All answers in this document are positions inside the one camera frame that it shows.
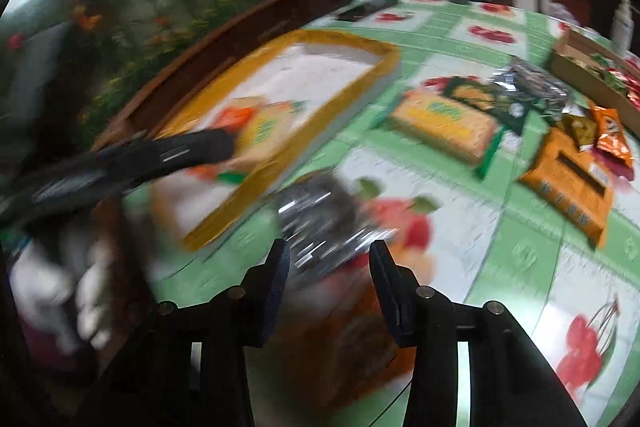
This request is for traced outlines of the red green candies pile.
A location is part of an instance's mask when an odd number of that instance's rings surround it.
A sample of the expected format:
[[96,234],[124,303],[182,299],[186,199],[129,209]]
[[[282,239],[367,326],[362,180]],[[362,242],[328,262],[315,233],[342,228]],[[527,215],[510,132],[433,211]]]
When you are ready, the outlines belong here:
[[576,57],[569,56],[568,59],[598,77],[608,87],[623,95],[636,109],[639,109],[639,80],[618,68],[614,61],[602,54],[591,53],[589,57],[593,60],[594,65],[587,64]]

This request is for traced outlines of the silver foil snack bag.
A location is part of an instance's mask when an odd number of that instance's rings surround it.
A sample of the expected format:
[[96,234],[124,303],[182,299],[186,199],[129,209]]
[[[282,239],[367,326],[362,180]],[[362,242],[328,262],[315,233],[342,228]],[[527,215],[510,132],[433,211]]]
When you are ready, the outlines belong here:
[[326,277],[397,230],[362,209],[330,170],[305,174],[272,195],[281,235],[290,248],[298,285]]

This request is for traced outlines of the brown cardboard box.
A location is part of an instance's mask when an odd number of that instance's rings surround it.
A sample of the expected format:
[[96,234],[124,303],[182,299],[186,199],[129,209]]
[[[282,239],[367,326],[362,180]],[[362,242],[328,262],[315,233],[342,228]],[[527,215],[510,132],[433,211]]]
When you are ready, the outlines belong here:
[[626,94],[618,92],[593,72],[593,69],[598,67],[598,63],[592,58],[593,53],[613,61],[615,67],[625,74],[639,78],[638,69],[629,66],[612,51],[573,29],[567,29],[562,37],[555,41],[549,63],[550,72],[588,96],[594,103],[615,108],[623,125],[635,136],[639,136],[639,109],[631,103]]

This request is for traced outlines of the black smartphone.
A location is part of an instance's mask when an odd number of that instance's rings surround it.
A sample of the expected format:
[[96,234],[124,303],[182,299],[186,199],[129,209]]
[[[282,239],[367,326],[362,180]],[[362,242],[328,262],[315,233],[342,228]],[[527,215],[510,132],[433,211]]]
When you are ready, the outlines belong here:
[[396,5],[398,5],[397,0],[369,0],[361,3],[360,5],[354,6],[349,10],[341,12],[337,15],[336,19],[341,22],[357,23],[360,20],[364,20],[365,18],[386,9],[393,8]]

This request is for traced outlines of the large orange snack bag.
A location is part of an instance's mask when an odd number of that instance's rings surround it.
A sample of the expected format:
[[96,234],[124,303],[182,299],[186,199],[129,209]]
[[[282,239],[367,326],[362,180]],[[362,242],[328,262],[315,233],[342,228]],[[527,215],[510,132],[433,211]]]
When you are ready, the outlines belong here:
[[612,174],[561,129],[549,129],[518,181],[572,221],[590,243],[604,247],[614,202]]

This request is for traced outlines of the green fruit-print tablecloth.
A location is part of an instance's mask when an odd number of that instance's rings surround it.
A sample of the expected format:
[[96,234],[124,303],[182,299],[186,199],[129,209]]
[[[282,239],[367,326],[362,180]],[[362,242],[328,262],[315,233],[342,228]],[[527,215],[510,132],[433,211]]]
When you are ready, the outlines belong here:
[[[547,15],[512,9],[505,15],[483,15],[479,4],[399,0],[416,20],[408,23],[339,23],[335,16],[315,20],[310,27],[351,32],[360,37],[398,44],[400,76],[379,98],[343,124],[335,138],[320,147],[296,176],[321,168],[336,168],[349,188],[364,179],[380,188],[382,199],[424,196],[438,206],[428,217],[430,243],[423,257],[435,262],[435,288],[456,303],[479,306],[503,303],[531,335],[553,367],[568,355],[565,335],[577,315],[598,333],[601,366],[593,381],[575,389],[578,410],[587,426],[613,426],[631,418],[639,407],[639,173],[623,183],[608,215],[604,249],[588,239],[558,210],[518,178],[532,163],[550,129],[539,113],[529,113],[523,134],[506,132],[497,156],[483,180],[444,152],[405,138],[382,124],[373,128],[400,91],[423,80],[453,75],[477,75],[488,81],[506,66],[508,55],[541,65],[551,52],[552,38],[562,22]],[[472,24],[511,34],[515,43],[476,43],[466,35]],[[151,288],[156,300],[178,306],[204,303],[221,289],[239,283],[276,236],[276,219],[267,207],[256,210],[221,246],[187,254],[152,219],[152,190],[142,187],[125,198],[131,219],[153,232],[150,250]],[[360,398],[326,407],[297,376],[276,360],[250,351],[250,392],[257,426],[400,426],[410,391],[410,371],[389,383],[371,384]]]

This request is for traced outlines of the orange cracker pack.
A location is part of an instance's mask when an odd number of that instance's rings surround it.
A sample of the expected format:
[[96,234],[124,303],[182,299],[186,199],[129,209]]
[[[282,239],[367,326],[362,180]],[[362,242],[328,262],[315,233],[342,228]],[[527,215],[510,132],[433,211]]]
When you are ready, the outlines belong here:
[[[246,96],[245,98],[232,98],[214,117],[206,120],[204,128],[222,129],[229,133],[240,132],[248,122],[257,114],[258,110],[266,103],[263,96]],[[213,180],[221,173],[218,165],[203,165],[188,170],[190,176],[201,180]]]

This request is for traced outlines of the white spray bottle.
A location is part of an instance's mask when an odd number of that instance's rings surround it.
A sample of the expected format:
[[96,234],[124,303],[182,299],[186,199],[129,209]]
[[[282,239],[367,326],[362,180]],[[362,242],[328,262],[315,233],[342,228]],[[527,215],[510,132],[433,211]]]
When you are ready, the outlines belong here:
[[620,0],[614,12],[611,28],[611,49],[619,56],[624,56],[630,49],[634,35],[634,20],[629,0]]

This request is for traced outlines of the green cracker pack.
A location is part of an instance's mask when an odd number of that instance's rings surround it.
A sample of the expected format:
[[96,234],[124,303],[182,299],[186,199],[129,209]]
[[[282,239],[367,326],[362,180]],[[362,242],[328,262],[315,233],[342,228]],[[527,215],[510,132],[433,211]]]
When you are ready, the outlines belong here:
[[484,179],[506,128],[495,117],[424,88],[393,98],[369,129],[395,130],[474,168]]
[[305,108],[303,101],[265,103],[240,132],[231,133],[235,136],[234,153],[219,166],[222,171],[215,179],[227,174],[246,176],[269,159],[293,130]]

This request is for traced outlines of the small orange snack packet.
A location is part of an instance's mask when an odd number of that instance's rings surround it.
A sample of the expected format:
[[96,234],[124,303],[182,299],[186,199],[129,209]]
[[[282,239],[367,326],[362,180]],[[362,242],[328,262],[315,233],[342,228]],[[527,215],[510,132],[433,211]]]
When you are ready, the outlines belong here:
[[624,126],[617,110],[593,102],[589,102],[589,108],[597,126],[593,154],[610,170],[634,169],[634,155],[624,135]]

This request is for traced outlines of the dark green snack packet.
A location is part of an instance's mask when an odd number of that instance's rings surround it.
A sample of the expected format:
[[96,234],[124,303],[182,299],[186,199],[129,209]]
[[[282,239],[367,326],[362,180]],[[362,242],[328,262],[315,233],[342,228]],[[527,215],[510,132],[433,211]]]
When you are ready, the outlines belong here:
[[451,77],[442,95],[452,101],[479,110],[497,119],[506,129],[521,135],[529,113],[528,107],[514,95],[494,84],[483,84],[463,77]]

